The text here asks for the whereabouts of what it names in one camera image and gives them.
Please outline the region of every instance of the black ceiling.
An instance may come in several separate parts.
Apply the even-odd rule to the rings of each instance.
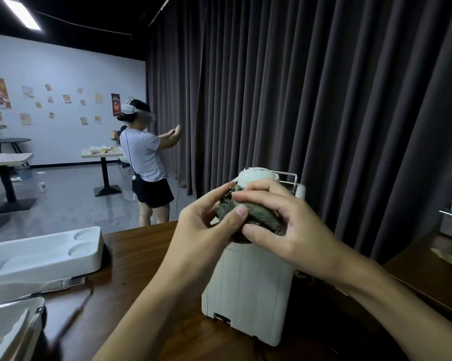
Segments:
[[[19,0],[32,12],[41,32],[27,29],[0,0],[0,34],[38,42],[144,60],[147,25],[164,0]],[[71,23],[127,33],[86,29]]]

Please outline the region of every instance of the table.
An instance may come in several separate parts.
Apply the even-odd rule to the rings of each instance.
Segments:
[[[452,255],[452,238],[432,233],[386,262],[384,269],[452,317],[452,266],[430,248]]]
[[[36,201],[35,199],[17,200],[13,183],[7,170],[8,166],[19,166],[31,158],[32,155],[32,153],[0,153],[0,176],[7,198],[7,202],[0,205],[0,214],[29,210]]]
[[[161,264],[173,236],[177,222],[106,234],[112,265],[89,276],[94,294],[68,332],[54,350],[47,348],[37,359],[61,361],[89,361],[101,347],[127,309],[149,283]],[[73,314],[89,294],[84,286],[45,295],[47,324],[45,339],[55,340],[67,318]],[[269,361],[283,359],[336,360],[327,346],[312,337],[294,336],[279,346],[260,344]],[[180,316],[173,335],[166,342],[162,360],[261,360],[255,353],[255,342],[219,320],[205,317],[200,298]]]
[[[104,186],[95,187],[95,196],[104,196],[112,194],[122,193],[121,188],[118,185],[109,185],[109,175],[107,173],[107,157],[121,157],[123,154],[121,152],[112,151],[107,153],[91,153],[88,149],[83,149],[81,151],[81,158],[100,158],[101,168],[102,168],[102,179],[104,181]]]
[[[14,152],[22,153],[18,143],[30,142],[29,138],[0,138],[0,153],[2,153],[2,143],[10,143]]]

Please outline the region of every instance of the dark gray curtain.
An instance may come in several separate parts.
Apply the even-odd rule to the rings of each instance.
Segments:
[[[452,194],[452,0],[171,0],[151,26],[166,161],[201,195],[297,173],[344,242],[385,261]]]

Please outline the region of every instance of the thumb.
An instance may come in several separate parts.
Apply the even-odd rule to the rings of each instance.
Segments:
[[[277,254],[279,257],[283,257],[284,237],[255,224],[245,224],[243,234],[252,243]]]
[[[222,238],[229,238],[244,223],[247,213],[247,207],[243,204],[236,206],[214,227],[216,235]]]

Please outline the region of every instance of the white t-shirt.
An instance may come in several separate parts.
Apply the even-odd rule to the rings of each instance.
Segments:
[[[161,138],[149,132],[127,128],[121,133],[120,140],[124,155],[144,181],[156,182],[168,177],[157,151]]]

